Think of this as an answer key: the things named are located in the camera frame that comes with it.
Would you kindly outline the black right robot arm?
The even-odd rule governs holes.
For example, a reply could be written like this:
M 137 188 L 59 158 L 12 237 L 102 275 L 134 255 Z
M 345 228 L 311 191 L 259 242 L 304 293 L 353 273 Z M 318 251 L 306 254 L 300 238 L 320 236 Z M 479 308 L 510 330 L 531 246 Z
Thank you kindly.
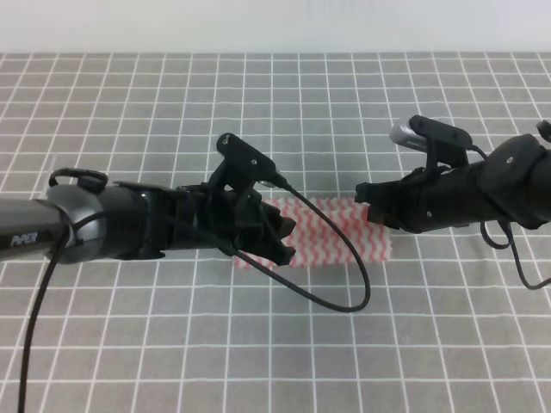
M 426 154 L 426 164 L 393 182 L 360 183 L 367 220 L 412 233 L 504 221 L 535 230 L 550 220 L 550 151 L 531 134 L 506 140 L 476 163 L 464 130 L 412 116 L 392 141 Z

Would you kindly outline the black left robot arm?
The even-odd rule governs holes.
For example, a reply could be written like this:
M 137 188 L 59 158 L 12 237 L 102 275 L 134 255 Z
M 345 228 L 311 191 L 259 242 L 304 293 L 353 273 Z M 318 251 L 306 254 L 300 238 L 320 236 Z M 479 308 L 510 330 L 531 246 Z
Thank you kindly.
M 283 239 L 294 227 L 252 188 L 109 184 L 101 172 L 65 168 L 51 174 L 45 198 L 1 201 L 1 257 L 52 256 L 59 244 L 64 264 L 217 248 L 287 265 L 295 250 Z

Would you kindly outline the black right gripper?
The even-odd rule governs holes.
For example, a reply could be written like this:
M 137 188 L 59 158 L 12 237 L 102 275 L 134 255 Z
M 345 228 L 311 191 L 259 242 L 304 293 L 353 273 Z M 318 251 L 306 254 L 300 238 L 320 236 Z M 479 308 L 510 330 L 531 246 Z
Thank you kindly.
M 418 167 L 398 181 L 359 183 L 355 188 L 355 202 L 369 204 L 367 221 L 410 231 L 412 225 L 406 223 L 406 212 L 418 205 L 421 190 L 428 188 L 447 170 L 448 167 L 443 165 Z

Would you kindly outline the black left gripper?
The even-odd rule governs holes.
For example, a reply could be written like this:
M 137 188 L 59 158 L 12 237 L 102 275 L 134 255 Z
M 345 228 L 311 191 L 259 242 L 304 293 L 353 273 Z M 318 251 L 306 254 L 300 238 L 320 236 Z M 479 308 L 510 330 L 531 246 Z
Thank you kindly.
M 296 222 L 282 215 L 275 206 L 262 202 L 255 191 L 211 188 L 206 183 L 178 188 L 154 190 L 154 212 L 172 221 L 154 221 L 154 256 L 161 258 L 167 251 L 214 249 L 232 256 L 231 249 L 247 256 L 288 265 L 295 249 L 281 240 L 289 237 Z

